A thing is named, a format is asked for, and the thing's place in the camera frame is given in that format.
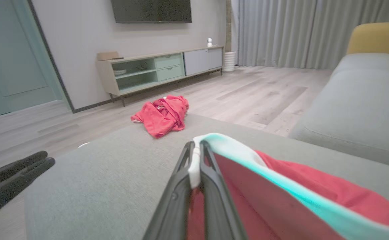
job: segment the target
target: red cloth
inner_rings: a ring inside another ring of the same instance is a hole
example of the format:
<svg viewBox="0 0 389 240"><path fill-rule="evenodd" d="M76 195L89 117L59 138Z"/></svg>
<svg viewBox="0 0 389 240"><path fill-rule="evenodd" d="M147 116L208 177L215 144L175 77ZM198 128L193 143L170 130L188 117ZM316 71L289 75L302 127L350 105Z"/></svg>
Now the red cloth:
<svg viewBox="0 0 389 240"><path fill-rule="evenodd" d="M144 103L141 111L133 115L131 120L144 123L150 135L160 138L170 131L181 131L185 128L184 116L187 110L187 99L168 95L166 99Z"/></svg>
<svg viewBox="0 0 389 240"><path fill-rule="evenodd" d="M389 201L379 194L311 167L257 153L270 169L370 220L389 225ZM285 190L232 160L216 154L215 158L250 240L342 239ZM187 239L204 239L203 195L193 194L191 201Z"/></svg>

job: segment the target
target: door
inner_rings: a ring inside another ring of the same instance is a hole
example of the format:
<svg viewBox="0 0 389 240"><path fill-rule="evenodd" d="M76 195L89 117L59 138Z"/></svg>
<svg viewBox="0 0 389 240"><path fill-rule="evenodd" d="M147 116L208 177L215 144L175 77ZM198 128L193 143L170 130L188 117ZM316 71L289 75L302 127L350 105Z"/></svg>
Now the door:
<svg viewBox="0 0 389 240"><path fill-rule="evenodd" d="M209 70L208 50L196 50L184 53L185 75L192 75Z"/></svg>
<svg viewBox="0 0 389 240"><path fill-rule="evenodd" d="M0 0L0 115L58 99L30 45L38 30L21 24L17 1Z"/></svg>
<svg viewBox="0 0 389 240"><path fill-rule="evenodd" d="M222 67L222 48L208 49L208 69Z"/></svg>

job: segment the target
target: yellow cushion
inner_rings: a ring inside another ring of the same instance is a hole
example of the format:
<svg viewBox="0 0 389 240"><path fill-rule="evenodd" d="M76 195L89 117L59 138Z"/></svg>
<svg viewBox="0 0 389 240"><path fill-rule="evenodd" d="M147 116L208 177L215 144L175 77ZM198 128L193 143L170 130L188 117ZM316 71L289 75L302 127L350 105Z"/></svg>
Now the yellow cushion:
<svg viewBox="0 0 389 240"><path fill-rule="evenodd" d="M389 23L357 26L347 49L347 54L352 53L389 53Z"/></svg>

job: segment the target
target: television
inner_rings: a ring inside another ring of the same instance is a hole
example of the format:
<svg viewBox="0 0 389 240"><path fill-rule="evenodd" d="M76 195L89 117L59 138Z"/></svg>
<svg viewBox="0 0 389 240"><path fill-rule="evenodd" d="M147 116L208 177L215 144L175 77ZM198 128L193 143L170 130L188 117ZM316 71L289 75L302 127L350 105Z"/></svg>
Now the television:
<svg viewBox="0 0 389 240"><path fill-rule="evenodd" d="M191 23L190 0L111 0L116 23Z"/></svg>

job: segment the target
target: wall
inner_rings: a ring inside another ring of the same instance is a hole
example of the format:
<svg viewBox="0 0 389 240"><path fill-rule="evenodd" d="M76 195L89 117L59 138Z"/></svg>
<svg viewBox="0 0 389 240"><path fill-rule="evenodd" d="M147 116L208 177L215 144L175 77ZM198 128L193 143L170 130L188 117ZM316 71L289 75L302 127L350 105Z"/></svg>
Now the wall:
<svg viewBox="0 0 389 240"><path fill-rule="evenodd" d="M231 0L233 18L231 19L231 50L236 51L236 64L239 53L239 0Z"/></svg>
<svg viewBox="0 0 389 240"><path fill-rule="evenodd" d="M193 23L115 23L111 0L32 0L74 108L109 99L96 54L138 56L225 44L225 0L191 0Z"/></svg>

